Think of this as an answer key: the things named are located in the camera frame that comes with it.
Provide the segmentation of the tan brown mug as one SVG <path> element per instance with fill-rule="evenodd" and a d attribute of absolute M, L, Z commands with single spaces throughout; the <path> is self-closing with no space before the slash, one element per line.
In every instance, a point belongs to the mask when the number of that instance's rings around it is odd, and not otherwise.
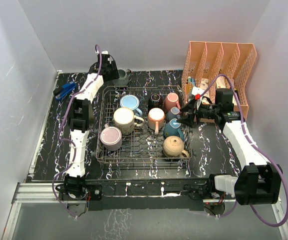
<path fill-rule="evenodd" d="M 184 149 L 184 142 L 178 136 L 169 136 L 164 140 L 163 153 L 170 158 L 188 158 L 189 153 Z"/>

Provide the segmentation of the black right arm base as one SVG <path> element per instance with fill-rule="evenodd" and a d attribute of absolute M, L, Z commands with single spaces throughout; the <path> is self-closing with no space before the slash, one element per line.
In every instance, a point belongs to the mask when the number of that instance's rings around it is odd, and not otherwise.
<path fill-rule="evenodd" d="M 185 184 L 184 192 L 192 200 L 199 200 L 205 197 L 218 199 L 217 204 L 221 204 L 226 197 L 226 193 L 215 188 L 215 177 L 220 174 L 210 174 L 205 183 Z"/>

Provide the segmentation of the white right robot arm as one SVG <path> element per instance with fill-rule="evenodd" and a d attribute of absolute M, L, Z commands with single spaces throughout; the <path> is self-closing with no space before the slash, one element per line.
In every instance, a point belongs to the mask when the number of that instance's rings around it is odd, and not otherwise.
<path fill-rule="evenodd" d="M 233 91 L 229 88 L 217 90 L 216 101 L 212 104 L 202 103 L 203 92 L 199 87 L 191 89 L 188 102 L 180 109 L 184 115 L 179 123 L 193 128 L 200 119 L 214 120 L 231 143 L 242 168 L 238 177 L 211 174 L 207 194 L 216 199 L 226 193 L 240 205 L 275 204 L 281 187 L 281 169 L 257 152 L 254 143 L 248 142 L 246 123 L 240 112 L 234 110 Z"/>

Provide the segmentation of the light blue mug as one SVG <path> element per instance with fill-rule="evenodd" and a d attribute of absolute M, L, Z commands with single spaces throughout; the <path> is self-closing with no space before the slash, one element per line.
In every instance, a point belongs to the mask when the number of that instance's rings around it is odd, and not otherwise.
<path fill-rule="evenodd" d="M 139 99 L 135 95 L 127 94 L 120 100 L 120 106 L 131 109 L 136 116 L 142 117 L 143 112 L 139 108 Z"/>

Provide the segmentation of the cream scalloped mug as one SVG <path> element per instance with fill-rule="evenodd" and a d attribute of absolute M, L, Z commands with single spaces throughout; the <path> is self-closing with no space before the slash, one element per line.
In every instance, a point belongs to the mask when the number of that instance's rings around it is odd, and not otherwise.
<path fill-rule="evenodd" d="M 149 99 L 148 99 L 148 112 L 153 108 L 162 109 L 162 107 L 163 107 L 162 97 L 157 93 L 151 94 Z"/>

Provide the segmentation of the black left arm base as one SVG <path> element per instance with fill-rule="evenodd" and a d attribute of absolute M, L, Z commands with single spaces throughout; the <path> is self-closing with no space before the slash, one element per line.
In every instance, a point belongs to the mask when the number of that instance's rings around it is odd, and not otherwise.
<path fill-rule="evenodd" d="M 72 199 L 99 201 L 102 200 L 102 185 L 88 184 L 85 177 L 77 176 L 71 177 L 66 175 L 64 177 L 64 183 L 55 186 L 55 190 L 62 196 L 67 195 Z"/>

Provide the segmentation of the teal floral mug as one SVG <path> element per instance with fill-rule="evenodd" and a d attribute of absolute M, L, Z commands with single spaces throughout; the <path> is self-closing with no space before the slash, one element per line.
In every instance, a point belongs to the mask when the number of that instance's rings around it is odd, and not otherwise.
<path fill-rule="evenodd" d="M 185 140 L 184 134 L 181 130 L 181 124 L 177 122 L 177 119 L 171 119 L 166 125 L 163 130 L 163 135 L 165 138 L 176 136 L 179 137 L 182 141 Z"/>

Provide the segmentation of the lilac mug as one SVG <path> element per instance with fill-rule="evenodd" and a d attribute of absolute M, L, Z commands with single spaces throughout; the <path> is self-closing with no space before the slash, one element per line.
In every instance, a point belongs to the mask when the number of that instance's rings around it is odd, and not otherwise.
<path fill-rule="evenodd" d="M 100 133 L 100 141 L 108 151 L 116 151 L 122 146 L 122 133 L 117 127 L 105 124 Z"/>

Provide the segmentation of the white mug green inside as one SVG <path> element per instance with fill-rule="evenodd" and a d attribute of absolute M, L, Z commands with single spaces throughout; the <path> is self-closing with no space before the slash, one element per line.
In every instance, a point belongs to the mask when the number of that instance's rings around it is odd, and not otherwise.
<path fill-rule="evenodd" d="M 134 112 L 127 107 L 118 108 L 113 115 L 115 126 L 123 135 L 131 134 L 135 127 L 144 125 L 145 120 L 142 117 L 136 116 Z"/>

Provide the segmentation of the small grey-blue heart mug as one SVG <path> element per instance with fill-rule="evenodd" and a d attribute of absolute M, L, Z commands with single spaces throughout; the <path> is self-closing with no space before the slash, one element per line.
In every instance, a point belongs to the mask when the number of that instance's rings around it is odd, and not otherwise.
<path fill-rule="evenodd" d="M 180 110 L 177 107 L 172 107 L 166 114 L 166 122 L 172 119 L 179 119 L 180 117 Z"/>

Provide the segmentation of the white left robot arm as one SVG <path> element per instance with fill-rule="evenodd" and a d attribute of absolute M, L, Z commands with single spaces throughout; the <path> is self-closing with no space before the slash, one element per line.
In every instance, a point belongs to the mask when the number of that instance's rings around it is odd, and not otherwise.
<path fill-rule="evenodd" d="M 97 53 L 97 62 L 94 63 L 87 74 L 86 81 L 78 94 L 72 97 L 68 108 L 67 123 L 70 129 L 70 168 L 66 174 L 70 177 L 83 177 L 85 175 L 86 142 L 95 117 L 92 102 L 98 90 L 105 82 L 119 78 L 116 61 L 108 51 Z"/>

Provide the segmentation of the dark grey-green mug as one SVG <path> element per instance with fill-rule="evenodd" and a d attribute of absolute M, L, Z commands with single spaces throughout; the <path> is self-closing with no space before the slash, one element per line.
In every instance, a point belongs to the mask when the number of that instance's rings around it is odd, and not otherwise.
<path fill-rule="evenodd" d="M 113 80 L 113 84 L 116 87 L 118 87 L 118 86 L 119 87 L 127 86 L 128 83 L 129 83 L 129 78 L 130 78 L 130 76 L 132 74 L 132 71 L 130 69 L 126 69 L 126 70 L 119 69 L 118 70 L 118 74 L 119 74 L 119 78 Z"/>

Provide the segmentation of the peach pink speckled mug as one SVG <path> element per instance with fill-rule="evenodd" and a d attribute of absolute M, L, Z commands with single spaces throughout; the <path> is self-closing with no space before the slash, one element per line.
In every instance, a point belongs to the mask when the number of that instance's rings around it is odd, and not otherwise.
<path fill-rule="evenodd" d="M 164 126 L 165 114 L 160 108 L 152 108 L 148 112 L 148 127 L 157 135 L 159 130 Z"/>

